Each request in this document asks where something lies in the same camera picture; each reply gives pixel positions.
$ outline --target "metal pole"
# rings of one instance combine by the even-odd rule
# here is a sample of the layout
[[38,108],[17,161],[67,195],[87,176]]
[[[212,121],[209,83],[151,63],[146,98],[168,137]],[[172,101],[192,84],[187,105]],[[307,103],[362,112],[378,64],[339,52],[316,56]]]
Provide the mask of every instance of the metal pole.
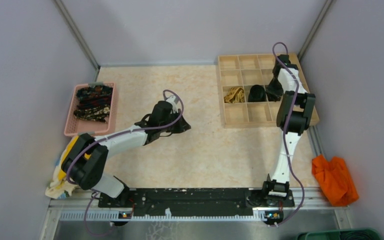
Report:
[[73,37],[77,41],[78,45],[80,46],[81,50],[83,51],[84,55],[87,57],[89,62],[92,64],[92,66],[98,71],[100,68],[100,65],[98,64],[97,60],[95,59],[94,55],[92,54],[91,49],[86,44],[85,39],[83,38],[82,34],[80,33],[79,29],[76,26],[76,23],[70,16],[69,11],[67,10],[66,6],[64,5],[62,0],[52,0],[58,9],[59,13],[61,14],[62,18],[64,19],[64,22],[67,24],[68,28],[70,29],[70,32],[73,34]]
[[306,51],[308,47],[310,46],[311,42],[313,41],[314,36],[316,35],[317,31],[319,30],[320,25],[322,24],[323,20],[326,17],[326,14],[328,13],[328,10],[332,7],[332,5],[336,2],[336,0],[326,0],[326,2],[323,5],[323,8],[320,11],[320,14],[318,15],[317,19],[315,20],[314,25],[312,26],[307,38],[305,39],[304,45],[302,45],[301,50],[298,53],[298,60],[301,61],[304,55],[306,54]]

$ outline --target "floor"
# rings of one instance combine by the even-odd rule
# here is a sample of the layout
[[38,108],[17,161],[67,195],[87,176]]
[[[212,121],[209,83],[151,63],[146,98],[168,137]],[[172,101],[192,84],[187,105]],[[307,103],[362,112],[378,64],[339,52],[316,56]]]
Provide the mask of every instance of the floor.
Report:
[[[106,233],[108,222],[88,222],[93,233]],[[129,222],[103,240],[295,240],[300,233],[338,228],[334,210],[300,210],[279,228],[262,222]],[[92,240],[82,221],[60,221],[55,240]]]
[[[274,167],[281,143],[276,127],[222,127],[216,66],[103,67],[98,82],[115,82],[119,92],[116,131],[130,127],[176,92],[192,129],[108,160],[105,171],[133,188],[261,187]],[[292,167],[305,187],[317,187],[313,158],[304,134]],[[298,187],[292,179],[291,187]]]

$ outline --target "gray floor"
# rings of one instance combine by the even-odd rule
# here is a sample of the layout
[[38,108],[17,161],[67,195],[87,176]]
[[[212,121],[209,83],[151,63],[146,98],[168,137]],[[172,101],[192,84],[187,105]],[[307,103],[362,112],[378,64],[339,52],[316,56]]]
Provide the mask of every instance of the gray floor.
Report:
[[[105,233],[107,222],[88,222],[94,233]],[[279,228],[263,222],[129,222],[103,240],[295,240],[299,233],[338,228],[333,210],[300,210]],[[81,221],[60,221],[55,240],[92,240]]]

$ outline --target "beige tabletop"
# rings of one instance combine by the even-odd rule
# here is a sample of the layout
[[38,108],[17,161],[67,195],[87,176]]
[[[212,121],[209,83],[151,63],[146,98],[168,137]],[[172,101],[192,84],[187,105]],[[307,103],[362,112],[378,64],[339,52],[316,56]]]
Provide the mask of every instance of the beige tabletop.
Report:
[[[105,171],[129,187],[261,187],[277,162],[279,128],[223,128],[214,65],[103,67],[97,81],[117,85],[116,131],[151,113],[164,89],[182,98],[183,116],[192,126],[110,158]],[[313,157],[304,133],[292,167],[305,187],[319,186],[311,174]],[[290,185],[299,186],[292,177]]]

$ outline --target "folded cloth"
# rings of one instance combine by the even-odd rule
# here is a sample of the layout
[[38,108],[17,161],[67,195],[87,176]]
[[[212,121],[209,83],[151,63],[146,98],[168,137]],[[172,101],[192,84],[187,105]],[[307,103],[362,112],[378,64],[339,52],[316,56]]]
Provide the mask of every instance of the folded cloth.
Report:
[[73,190],[78,188],[78,185],[71,184],[66,180],[66,173],[61,170],[61,165],[63,160],[69,154],[67,149],[71,150],[74,143],[76,142],[78,136],[75,136],[71,139],[67,148],[62,152],[61,157],[56,162],[55,170],[53,171],[52,180],[50,181],[48,187],[45,190],[45,195],[53,199],[65,199],[70,197],[73,193]]
[[334,156],[327,161],[322,155],[317,156],[312,160],[311,173],[333,206],[347,206],[359,199],[344,159]]

